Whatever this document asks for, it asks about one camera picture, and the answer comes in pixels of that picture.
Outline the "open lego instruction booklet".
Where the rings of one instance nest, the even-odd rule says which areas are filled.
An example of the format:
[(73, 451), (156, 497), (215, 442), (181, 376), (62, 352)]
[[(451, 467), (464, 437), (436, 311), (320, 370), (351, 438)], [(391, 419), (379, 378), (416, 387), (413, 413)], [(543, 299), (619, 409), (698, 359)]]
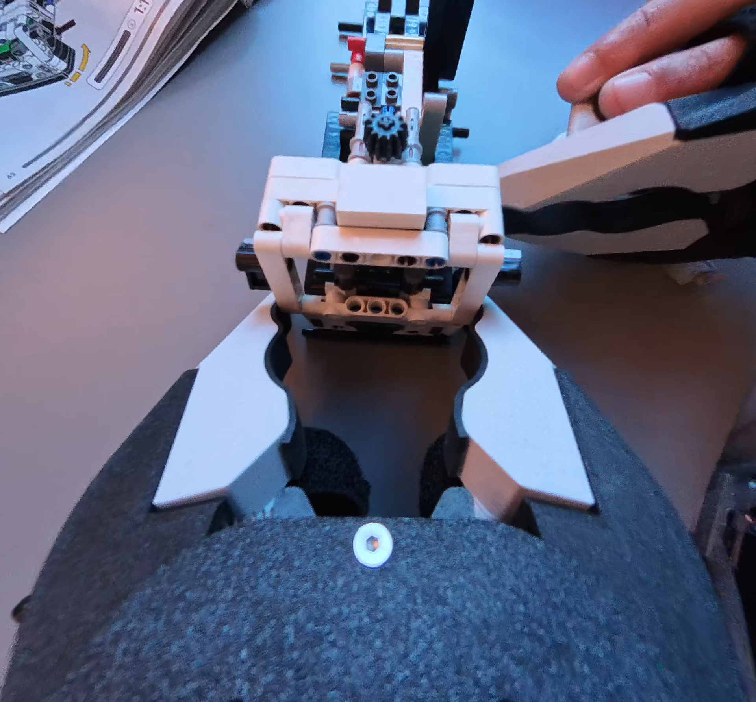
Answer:
[(1, 231), (138, 111), (238, 3), (1, 0)]

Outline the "person's right hand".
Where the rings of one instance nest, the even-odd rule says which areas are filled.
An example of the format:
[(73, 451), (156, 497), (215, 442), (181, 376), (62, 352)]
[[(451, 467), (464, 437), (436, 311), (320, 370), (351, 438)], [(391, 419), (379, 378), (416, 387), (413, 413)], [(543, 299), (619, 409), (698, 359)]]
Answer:
[(754, 0), (651, 0), (560, 74), (560, 97), (611, 119), (754, 78)]

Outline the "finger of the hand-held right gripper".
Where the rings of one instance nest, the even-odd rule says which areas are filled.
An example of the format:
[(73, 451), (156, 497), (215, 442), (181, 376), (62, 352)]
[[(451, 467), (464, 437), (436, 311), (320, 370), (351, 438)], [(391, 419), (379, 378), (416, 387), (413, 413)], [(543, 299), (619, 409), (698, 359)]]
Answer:
[(689, 210), (665, 207), (658, 198), (624, 197), (604, 202), (569, 201), (539, 209), (506, 209), (506, 234), (531, 244), (579, 255), (682, 251), (709, 232)]
[(653, 103), (506, 161), (499, 166), (505, 225), (507, 207), (624, 197), (658, 198), (697, 218), (702, 195), (674, 176), (675, 132), (667, 103)]

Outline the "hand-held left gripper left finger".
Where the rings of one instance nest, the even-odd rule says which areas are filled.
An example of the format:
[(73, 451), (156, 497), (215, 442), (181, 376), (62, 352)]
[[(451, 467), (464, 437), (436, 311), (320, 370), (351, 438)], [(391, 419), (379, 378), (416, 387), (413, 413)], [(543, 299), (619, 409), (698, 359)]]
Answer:
[(289, 329), (270, 294), (201, 362), (156, 508), (225, 498), (236, 515), (260, 517), (300, 477), (305, 433), (284, 385)]

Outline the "dark box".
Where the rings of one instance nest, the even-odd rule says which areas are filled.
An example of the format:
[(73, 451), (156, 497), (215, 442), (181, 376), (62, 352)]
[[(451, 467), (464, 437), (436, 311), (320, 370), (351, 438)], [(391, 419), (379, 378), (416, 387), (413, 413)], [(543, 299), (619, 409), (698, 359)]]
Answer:
[(754, 534), (755, 464), (715, 470), (704, 495), (695, 539), (723, 601), (736, 596), (736, 572), (746, 534)]

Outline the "white lego truck model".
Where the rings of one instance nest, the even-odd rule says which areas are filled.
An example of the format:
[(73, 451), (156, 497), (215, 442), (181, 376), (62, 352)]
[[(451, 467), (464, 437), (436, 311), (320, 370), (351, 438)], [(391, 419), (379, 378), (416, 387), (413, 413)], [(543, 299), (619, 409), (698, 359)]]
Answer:
[(323, 155), (271, 160), (235, 256), (251, 290), (312, 332), (441, 339), (496, 321), (517, 283), (497, 170), (452, 163), (451, 86), (475, 0), (372, 0), (340, 23), (347, 64)]

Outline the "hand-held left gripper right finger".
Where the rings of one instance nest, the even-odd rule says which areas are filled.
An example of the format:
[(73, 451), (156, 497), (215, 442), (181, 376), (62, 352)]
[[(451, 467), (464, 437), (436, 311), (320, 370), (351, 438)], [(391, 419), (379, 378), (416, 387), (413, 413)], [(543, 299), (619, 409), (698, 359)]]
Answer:
[(448, 428), (448, 473), (478, 518), (508, 521), (524, 499), (588, 510), (595, 499), (553, 364), (491, 299), (466, 328), (468, 377)]

